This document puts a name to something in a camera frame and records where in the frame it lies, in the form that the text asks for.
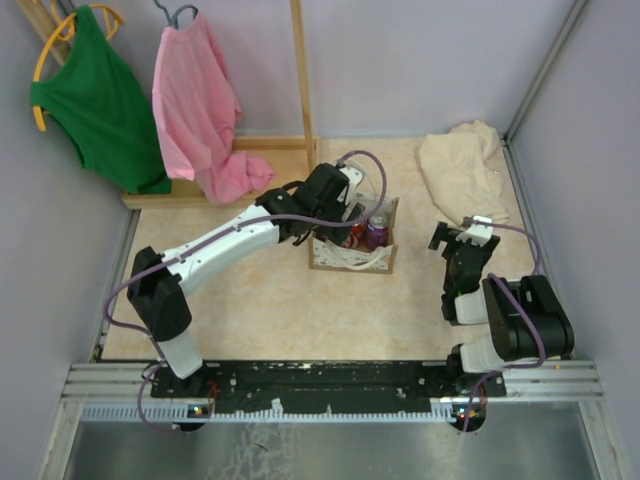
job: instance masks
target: floor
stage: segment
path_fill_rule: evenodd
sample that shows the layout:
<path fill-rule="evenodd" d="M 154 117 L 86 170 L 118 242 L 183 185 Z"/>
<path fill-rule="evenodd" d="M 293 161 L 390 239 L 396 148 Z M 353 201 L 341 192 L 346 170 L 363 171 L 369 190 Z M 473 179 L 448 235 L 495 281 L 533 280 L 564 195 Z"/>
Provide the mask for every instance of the floor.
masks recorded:
<path fill-rule="evenodd" d="M 189 297 L 191 332 L 208 359 L 404 360 L 443 359 L 453 346 L 474 340 L 484 325 L 451 327 L 440 312 L 445 262 L 427 249 L 438 211 L 424 185 L 416 150 L 421 139 L 325 139 L 322 160 L 366 149 L 384 163 L 389 195 L 398 196 L 394 273 L 372 275 L 310 270 L 306 246 L 263 250 L 212 279 Z M 375 168 L 360 163 L 375 179 Z M 522 218 L 502 151 L 487 161 L 504 179 L 501 201 L 511 225 Z M 147 209 L 140 216 L 132 256 L 182 245 L 239 213 L 229 208 Z M 500 231 L 502 242 L 485 272 L 519 278 L 531 272 L 526 238 Z M 140 323 L 121 295 L 115 318 Z M 112 328 L 103 358 L 149 359 L 144 335 Z"/>
<path fill-rule="evenodd" d="M 78 428 L 67 480 L 600 478 L 577 405 L 489 404 L 461 435 L 442 423 L 223 424 L 158 435 L 141 423 Z"/>

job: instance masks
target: yellow hanger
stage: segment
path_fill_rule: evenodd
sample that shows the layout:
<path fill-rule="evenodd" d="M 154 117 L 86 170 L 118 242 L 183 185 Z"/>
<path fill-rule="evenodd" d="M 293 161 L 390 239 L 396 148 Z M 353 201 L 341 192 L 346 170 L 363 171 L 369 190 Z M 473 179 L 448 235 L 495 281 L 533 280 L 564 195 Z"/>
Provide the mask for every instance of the yellow hanger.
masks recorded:
<path fill-rule="evenodd" d="M 111 38 L 118 31 L 118 27 L 120 25 L 124 25 L 124 20 L 118 14 L 118 12 L 116 12 L 113 8 L 107 5 L 103 5 L 101 3 L 93 3 L 89 5 L 89 7 L 102 8 L 102 13 L 104 14 L 104 24 L 107 27 L 107 40 L 111 40 Z M 63 22 L 60 22 L 60 17 L 58 16 L 58 12 L 56 11 L 56 8 L 55 8 L 55 0 L 52 0 L 51 2 L 51 10 L 56 20 L 58 21 L 59 25 L 58 25 L 58 28 L 56 28 L 55 31 L 51 34 L 51 36 L 49 37 L 49 40 L 47 40 L 47 43 L 45 44 L 44 49 L 40 54 L 40 58 L 38 59 L 38 64 L 36 65 L 36 71 L 33 74 L 34 82 L 40 81 L 40 75 L 42 74 L 44 61 L 47 59 L 47 55 L 49 54 L 49 51 L 51 50 L 51 47 L 53 47 L 53 44 L 56 42 L 56 40 L 61 40 L 65 42 L 69 41 L 76 33 L 76 28 L 73 22 L 73 19 L 76 17 L 75 12 L 73 12 L 71 15 L 65 18 Z M 109 14 L 111 14 L 111 16 L 115 19 L 115 22 L 113 24 L 111 24 L 111 21 L 109 19 Z M 62 31 L 67 27 L 69 27 L 69 31 L 67 32 L 66 35 L 63 35 Z M 38 125 L 38 129 L 41 132 L 46 132 L 47 126 L 44 123 L 44 115 L 42 112 L 42 107 L 40 107 L 39 105 L 34 105 L 33 116 L 36 119 L 36 125 Z"/>

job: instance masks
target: pink cloth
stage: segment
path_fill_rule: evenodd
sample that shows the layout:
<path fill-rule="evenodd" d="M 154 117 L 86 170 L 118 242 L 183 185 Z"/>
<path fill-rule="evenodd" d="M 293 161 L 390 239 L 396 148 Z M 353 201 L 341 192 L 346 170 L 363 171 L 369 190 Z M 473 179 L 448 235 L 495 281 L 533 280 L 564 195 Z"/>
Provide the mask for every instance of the pink cloth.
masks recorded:
<path fill-rule="evenodd" d="M 153 115 L 169 178 L 195 180 L 214 204 L 263 190 L 274 172 L 247 152 L 231 155 L 242 109 L 209 24 L 164 29 L 153 78 Z"/>

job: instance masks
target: white cloth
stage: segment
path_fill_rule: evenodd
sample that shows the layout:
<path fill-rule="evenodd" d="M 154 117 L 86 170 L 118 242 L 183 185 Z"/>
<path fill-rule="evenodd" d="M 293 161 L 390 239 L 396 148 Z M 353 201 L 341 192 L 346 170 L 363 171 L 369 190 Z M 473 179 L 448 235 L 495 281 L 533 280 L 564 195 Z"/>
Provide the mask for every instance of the white cloth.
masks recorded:
<path fill-rule="evenodd" d="M 433 203 L 455 225 L 482 215 L 496 223 L 509 220 L 500 203 L 502 179 L 484 162 L 500 146 L 495 128 L 476 120 L 445 135 L 427 135 L 418 151 Z"/>

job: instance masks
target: green tank top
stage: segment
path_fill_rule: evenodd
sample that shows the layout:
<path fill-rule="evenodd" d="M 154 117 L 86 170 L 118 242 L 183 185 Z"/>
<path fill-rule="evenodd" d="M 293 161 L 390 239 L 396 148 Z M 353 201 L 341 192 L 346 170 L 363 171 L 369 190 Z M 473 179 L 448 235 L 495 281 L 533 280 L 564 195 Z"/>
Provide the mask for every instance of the green tank top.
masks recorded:
<path fill-rule="evenodd" d="M 76 14 L 71 54 L 53 78 L 31 85 L 31 104 L 48 110 L 69 135 L 83 168 L 130 193 L 169 193 L 151 104 L 91 8 Z"/>

